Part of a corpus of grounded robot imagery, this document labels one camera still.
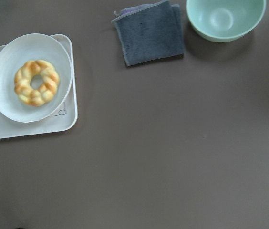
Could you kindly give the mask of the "white serving tray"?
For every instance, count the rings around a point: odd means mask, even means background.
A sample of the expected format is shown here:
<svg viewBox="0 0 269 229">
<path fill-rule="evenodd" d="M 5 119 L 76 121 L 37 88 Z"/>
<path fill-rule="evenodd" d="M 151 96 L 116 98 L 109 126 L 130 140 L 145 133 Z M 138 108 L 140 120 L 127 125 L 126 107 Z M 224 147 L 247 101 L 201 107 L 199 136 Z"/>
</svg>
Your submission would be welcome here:
<svg viewBox="0 0 269 229">
<path fill-rule="evenodd" d="M 0 112 L 0 139 L 65 131 L 74 126 L 78 117 L 75 77 L 65 101 L 49 117 L 32 123 L 12 121 Z"/>
</svg>

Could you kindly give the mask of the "white round plate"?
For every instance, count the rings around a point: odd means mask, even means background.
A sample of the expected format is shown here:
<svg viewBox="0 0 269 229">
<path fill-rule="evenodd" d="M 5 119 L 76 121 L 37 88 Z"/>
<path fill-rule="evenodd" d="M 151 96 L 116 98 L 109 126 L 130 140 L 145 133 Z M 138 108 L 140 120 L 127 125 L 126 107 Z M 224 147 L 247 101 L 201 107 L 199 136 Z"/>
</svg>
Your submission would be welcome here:
<svg viewBox="0 0 269 229">
<path fill-rule="evenodd" d="M 42 106 L 22 103 L 14 92 L 14 76 L 29 60 L 45 60 L 56 69 L 60 84 L 52 101 Z M 27 34 L 6 45 L 0 52 L 0 112 L 7 118 L 29 123 L 42 120 L 65 100 L 72 84 L 72 64 L 66 49 L 54 38 L 44 34 Z"/>
</svg>

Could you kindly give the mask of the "grey folded cloth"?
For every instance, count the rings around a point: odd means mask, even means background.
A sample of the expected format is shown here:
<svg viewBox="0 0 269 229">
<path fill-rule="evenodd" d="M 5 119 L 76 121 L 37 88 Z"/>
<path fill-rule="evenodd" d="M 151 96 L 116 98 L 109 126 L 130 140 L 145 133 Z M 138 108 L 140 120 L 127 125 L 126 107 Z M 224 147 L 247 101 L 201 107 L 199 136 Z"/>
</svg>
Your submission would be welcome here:
<svg viewBox="0 0 269 229">
<path fill-rule="evenodd" d="M 180 6 L 169 0 L 124 8 L 112 23 L 127 66 L 184 53 Z"/>
</svg>

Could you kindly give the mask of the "mint green bowl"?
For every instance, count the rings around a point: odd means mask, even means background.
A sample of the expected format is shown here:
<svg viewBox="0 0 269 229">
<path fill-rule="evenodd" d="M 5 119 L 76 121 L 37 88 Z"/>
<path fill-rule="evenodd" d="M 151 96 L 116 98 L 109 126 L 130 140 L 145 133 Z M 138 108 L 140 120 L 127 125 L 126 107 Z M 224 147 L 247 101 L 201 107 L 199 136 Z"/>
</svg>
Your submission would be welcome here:
<svg viewBox="0 0 269 229">
<path fill-rule="evenodd" d="M 230 42 L 251 32 L 266 11 L 265 0 L 188 0 L 194 31 L 211 42 Z"/>
</svg>

